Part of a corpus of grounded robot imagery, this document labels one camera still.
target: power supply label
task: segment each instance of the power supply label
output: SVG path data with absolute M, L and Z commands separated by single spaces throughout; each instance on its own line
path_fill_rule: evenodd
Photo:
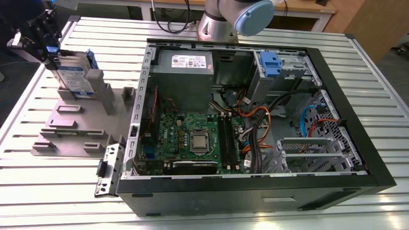
M 69 91 L 77 97 L 86 98 L 94 93 L 89 82 L 83 79 L 85 71 L 81 67 L 58 66 L 58 73 Z
M 187 56 L 173 55 L 171 56 L 171 68 L 206 68 L 205 56 Z

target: floor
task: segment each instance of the floor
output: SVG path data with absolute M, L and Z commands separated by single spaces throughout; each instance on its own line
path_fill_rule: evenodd
M 185 12 L 182 10 L 162 10 L 157 11 L 157 19 L 159 21 L 167 21 L 171 19 L 175 22 L 182 22 L 183 14 Z M 199 14 L 199 12 L 194 12 L 195 20 L 199 19 Z M 137 7 L 79 4 L 77 11 L 71 11 L 65 8 L 58 9 L 59 26 L 65 24 L 69 15 L 119 19 L 141 19 L 141 11 Z M 5 80 L 0 82 L 1 126 L 33 76 L 38 64 L 26 63 L 22 58 L 15 56 L 11 52 L 6 51 L 3 48 L 3 42 L 0 44 L 0 48 L 2 48 L 0 49 L 0 72 L 5 76 Z M 385 58 L 379 61 L 377 66 L 395 91 L 401 95 L 403 101 L 406 104 L 409 104 L 409 57 L 398 56 L 395 53 L 395 50 L 391 50 Z
M 409 55 L 399 56 L 395 50 L 390 50 L 377 67 L 409 105 Z

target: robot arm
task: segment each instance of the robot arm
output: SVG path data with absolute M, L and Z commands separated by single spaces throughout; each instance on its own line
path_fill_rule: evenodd
M 55 7 L 39 0 L 1 0 L 0 17 L 15 31 L 14 38 L 6 46 L 23 59 L 39 62 L 46 68 L 55 70 L 50 52 L 59 48 L 61 33 L 54 22 Z
M 267 26 L 274 5 L 270 0 L 207 0 L 203 11 L 199 40 L 235 42 L 237 32 L 253 36 Z

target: slotted metal table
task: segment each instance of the slotted metal table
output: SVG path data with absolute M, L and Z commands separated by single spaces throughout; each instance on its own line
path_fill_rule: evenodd
M 62 34 L 62 49 L 90 48 L 95 53 L 113 88 L 137 87 L 146 38 L 195 39 L 194 28 L 170 36 L 154 22 L 83 17 L 67 22 Z M 257 36 L 239 37 L 239 42 L 321 50 L 397 186 L 321 211 L 139 218 L 119 198 L 93 198 L 98 159 L 30 155 L 58 98 L 57 81 L 41 65 L 0 129 L 0 226 L 82 228 L 79 224 L 93 229 L 121 225 L 154 230 L 409 228 L 409 109 L 358 43 L 343 34 L 270 29 Z

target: motherboard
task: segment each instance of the motherboard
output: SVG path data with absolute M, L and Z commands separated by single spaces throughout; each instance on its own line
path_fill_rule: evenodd
M 241 117 L 162 113 L 157 144 L 142 147 L 145 173 L 166 174 L 166 167 L 211 168 L 213 174 L 245 173 L 235 141 L 241 130 Z

